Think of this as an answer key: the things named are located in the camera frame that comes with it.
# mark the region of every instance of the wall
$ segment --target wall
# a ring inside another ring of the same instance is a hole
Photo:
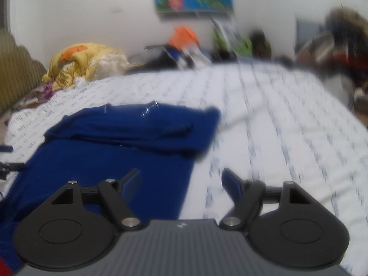
[[[341,4],[368,18],[368,0],[256,0],[254,20],[264,30],[275,55],[293,57],[296,17],[323,23],[330,9]]]
[[[52,55],[77,42],[103,43],[127,54],[166,42],[173,27],[186,24],[211,47],[209,19],[161,21],[153,0],[11,0],[11,30],[17,43],[46,67]],[[252,0],[234,0],[240,30],[254,25]]]

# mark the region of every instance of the blue fabric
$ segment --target blue fabric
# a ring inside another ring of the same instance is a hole
[[[142,221],[177,219],[194,156],[208,148],[218,119],[217,109],[156,103],[106,105],[64,117],[45,133],[45,143],[0,204],[0,256],[11,270],[20,267],[11,244],[14,228],[69,180],[95,186],[139,168],[142,185],[130,208]]]

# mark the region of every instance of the patterned bed sheet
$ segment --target patterned bed sheet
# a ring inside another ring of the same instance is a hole
[[[352,275],[368,274],[368,132],[308,72],[236,63],[91,83],[78,78],[74,89],[12,116],[6,143],[14,152],[1,154],[0,161],[27,161],[44,132],[64,115],[106,103],[153,100],[221,110],[215,138],[194,165],[181,219],[219,221],[231,209],[220,178],[226,167],[269,186],[293,180],[348,228],[350,245],[341,265]],[[0,182],[4,196],[15,178]]]

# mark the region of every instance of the orange object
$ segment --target orange object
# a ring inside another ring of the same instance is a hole
[[[168,44],[179,51],[190,45],[199,46],[196,33],[186,26],[179,26],[175,28],[174,35],[170,38]]]
[[[75,47],[71,47],[70,49],[67,49],[63,55],[61,55],[61,57],[59,58],[59,61],[68,61],[71,57],[71,55],[73,55],[76,52],[80,52],[80,51],[84,51],[85,49],[88,49],[88,47],[86,46],[75,46]]]

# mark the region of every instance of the bed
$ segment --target bed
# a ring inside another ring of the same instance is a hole
[[[350,233],[341,263],[368,274],[368,132],[312,73],[271,63],[233,63],[200,70],[115,76],[58,91],[48,103],[13,114],[0,161],[27,161],[43,134],[64,115],[83,108],[149,103],[204,109],[221,122],[208,152],[192,171],[181,219],[219,221],[233,206],[221,185],[231,168],[269,186],[293,180],[339,218]],[[0,182],[6,197],[16,174]],[[274,209],[265,206],[263,212]]]

